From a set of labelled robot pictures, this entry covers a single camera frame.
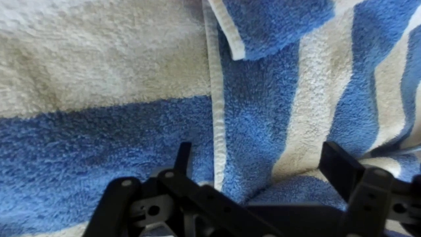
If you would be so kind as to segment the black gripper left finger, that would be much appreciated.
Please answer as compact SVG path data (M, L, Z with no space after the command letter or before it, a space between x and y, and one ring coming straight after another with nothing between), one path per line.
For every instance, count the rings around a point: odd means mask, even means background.
M192 144L182 143L173 169L142 184L114 180L83 237L153 237L167 228L173 237L281 237L282 232L211 186L187 177Z

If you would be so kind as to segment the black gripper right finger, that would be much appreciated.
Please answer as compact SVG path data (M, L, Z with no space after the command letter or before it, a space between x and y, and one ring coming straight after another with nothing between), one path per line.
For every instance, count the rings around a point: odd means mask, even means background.
M390 172L364 166L336 143L323 145L320 172L348 203L340 237L383 237L389 220L421 237L421 177L411 182Z

